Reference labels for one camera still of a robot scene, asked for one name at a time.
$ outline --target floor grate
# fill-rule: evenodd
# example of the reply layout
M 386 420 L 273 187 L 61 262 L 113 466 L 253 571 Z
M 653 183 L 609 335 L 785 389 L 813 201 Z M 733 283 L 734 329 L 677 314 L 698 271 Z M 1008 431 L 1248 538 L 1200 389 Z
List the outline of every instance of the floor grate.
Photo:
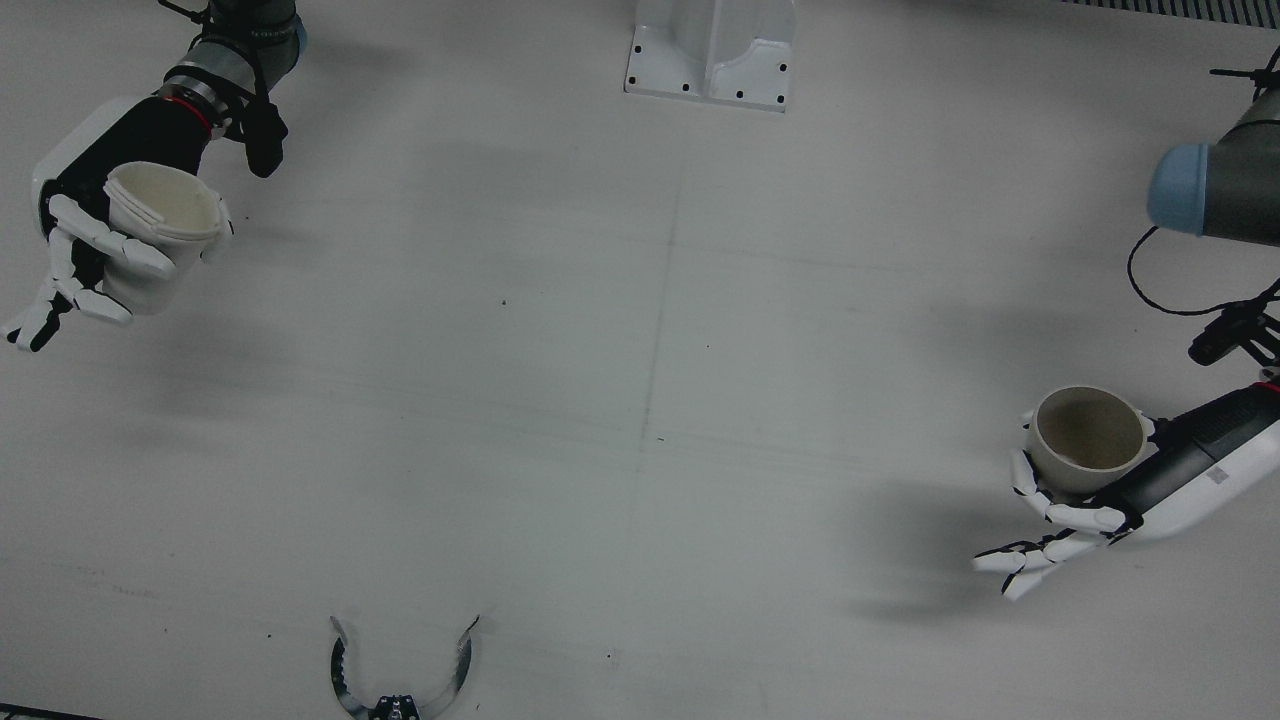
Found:
M 1276 29 L 1280 0 L 1062 0 L 1076 5 L 1115 8 Z

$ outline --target blue joint cap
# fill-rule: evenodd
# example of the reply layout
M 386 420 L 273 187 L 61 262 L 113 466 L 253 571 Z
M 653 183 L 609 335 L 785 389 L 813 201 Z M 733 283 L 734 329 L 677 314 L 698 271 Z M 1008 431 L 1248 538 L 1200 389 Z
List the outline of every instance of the blue joint cap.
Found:
M 1171 231 L 1204 234 L 1208 145 L 1179 145 L 1156 167 L 1147 191 L 1151 222 Z

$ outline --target beige cup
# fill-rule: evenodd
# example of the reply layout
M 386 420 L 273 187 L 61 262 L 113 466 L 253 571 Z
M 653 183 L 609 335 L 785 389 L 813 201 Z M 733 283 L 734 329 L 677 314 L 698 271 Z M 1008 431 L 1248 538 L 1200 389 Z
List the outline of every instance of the beige cup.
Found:
M 221 231 L 218 193 L 196 176 L 156 163 L 125 163 L 102 186 L 111 205 L 111 229 L 164 252 L 177 266 L 173 277 L 156 278 L 109 261 L 102 290 L 136 315 L 164 310 L 201 251 Z
M 1056 389 L 1036 406 L 1027 452 L 1050 489 L 1089 496 L 1128 473 L 1147 450 L 1142 414 L 1096 387 Z

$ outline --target gray robot arm segment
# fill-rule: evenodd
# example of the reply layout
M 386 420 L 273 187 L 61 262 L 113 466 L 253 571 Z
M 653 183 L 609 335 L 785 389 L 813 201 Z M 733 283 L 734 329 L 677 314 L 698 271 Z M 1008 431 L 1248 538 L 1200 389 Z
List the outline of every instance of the gray robot arm segment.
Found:
M 1160 160 L 1147 195 L 1155 224 L 1280 246 L 1280 85 L 1263 82 L 1266 90 L 1217 143 L 1179 145 Z
M 252 96 L 274 87 L 306 47 L 306 28 L 293 0 L 210 0 L 202 13 L 161 4 L 200 22 L 204 29 L 156 95 L 191 104 L 215 128 L 232 120 L 241 104 L 236 95 Z

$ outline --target cup rim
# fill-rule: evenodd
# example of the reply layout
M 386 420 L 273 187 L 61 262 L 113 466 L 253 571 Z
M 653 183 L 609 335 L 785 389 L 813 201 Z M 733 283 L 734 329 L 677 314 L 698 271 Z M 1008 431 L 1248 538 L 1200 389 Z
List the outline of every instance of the cup rim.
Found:
M 1110 468 L 1091 468 L 1091 466 L 1087 466 L 1087 465 L 1080 465 L 1079 462 L 1071 460 L 1066 455 L 1062 455 L 1056 448 L 1053 448 L 1052 445 L 1050 445 L 1048 439 L 1044 438 L 1044 434 L 1041 432 L 1041 428 L 1039 428 L 1039 410 L 1044 405 L 1044 402 L 1048 401 L 1051 397 L 1053 397 L 1055 395 L 1057 395 L 1060 392 L 1069 391 L 1069 389 L 1085 389 L 1085 391 L 1100 392 L 1102 395 L 1106 395 L 1111 400 L 1119 401 L 1121 405 L 1124 405 L 1129 410 L 1130 416 L 1133 418 L 1133 421 L 1134 421 L 1134 424 L 1135 424 L 1135 427 L 1138 429 L 1138 445 L 1137 445 L 1137 448 L 1135 448 L 1133 456 L 1129 457 L 1129 460 L 1125 460 L 1124 462 L 1121 462 L 1119 465 L 1112 465 Z M 1042 448 L 1044 448 L 1046 451 L 1048 451 L 1053 456 L 1055 460 L 1057 460 L 1059 462 L 1062 462 L 1064 465 L 1066 465 L 1068 468 L 1070 468 L 1073 470 L 1079 470 L 1082 473 L 1088 473 L 1088 474 L 1103 475 L 1103 474 L 1107 474 L 1107 473 L 1115 473 L 1117 470 L 1124 470 L 1124 469 L 1132 468 L 1132 466 L 1137 465 L 1142 460 L 1143 452 L 1144 452 L 1146 446 L 1147 446 L 1147 438 L 1143 434 L 1142 413 L 1137 407 L 1134 407 L 1133 404 L 1130 404 L 1124 397 L 1120 397 L 1119 395 L 1111 392 L 1110 389 L 1106 389 L 1106 388 L 1102 388 L 1102 387 L 1098 387 L 1098 386 L 1070 384 L 1070 386 L 1062 386 L 1062 387 L 1059 387 L 1059 388 L 1056 388 L 1053 391 L 1050 391 L 1048 393 L 1044 395 L 1044 397 L 1042 397 L 1039 400 L 1039 402 L 1036 404 L 1036 410 L 1032 414 L 1029 425 L 1030 425 L 1030 428 L 1029 428 L 1030 432 L 1034 433 L 1036 438 L 1039 441 L 1039 446 Z

